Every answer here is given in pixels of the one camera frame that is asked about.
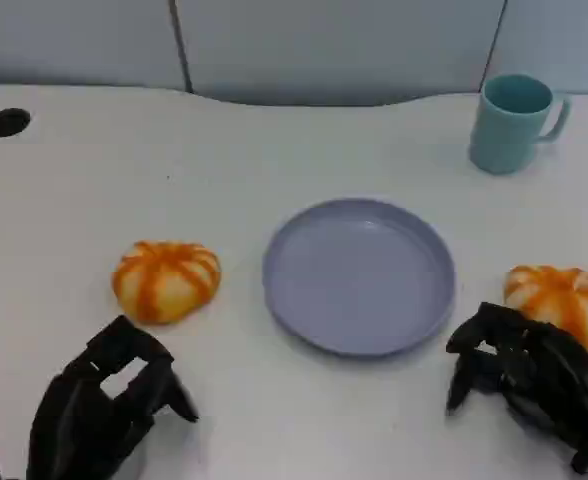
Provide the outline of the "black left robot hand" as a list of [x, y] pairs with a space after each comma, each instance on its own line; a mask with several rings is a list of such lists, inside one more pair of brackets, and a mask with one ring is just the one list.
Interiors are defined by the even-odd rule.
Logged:
[[30, 430], [30, 479], [109, 479], [171, 408], [199, 416], [155, 337], [120, 315], [50, 382]]

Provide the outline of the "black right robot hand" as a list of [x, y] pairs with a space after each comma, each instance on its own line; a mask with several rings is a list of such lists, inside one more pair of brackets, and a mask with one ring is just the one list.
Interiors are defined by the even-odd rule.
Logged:
[[458, 357], [447, 414], [473, 390], [500, 394], [517, 419], [571, 447], [572, 470], [588, 474], [588, 350], [571, 334], [483, 302], [446, 350]]

